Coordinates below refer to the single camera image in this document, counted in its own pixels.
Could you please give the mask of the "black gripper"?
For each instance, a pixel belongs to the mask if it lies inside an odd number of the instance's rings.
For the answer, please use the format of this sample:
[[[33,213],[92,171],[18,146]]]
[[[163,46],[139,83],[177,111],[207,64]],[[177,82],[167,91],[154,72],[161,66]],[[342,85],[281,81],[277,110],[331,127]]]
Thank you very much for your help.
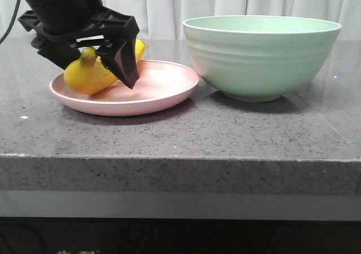
[[[30,10],[19,21],[38,34],[30,45],[37,54],[66,69],[80,58],[80,47],[99,46],[102,65],[128,88],[139,79],[135,17],[103,6],[102,0],[25,0]]]

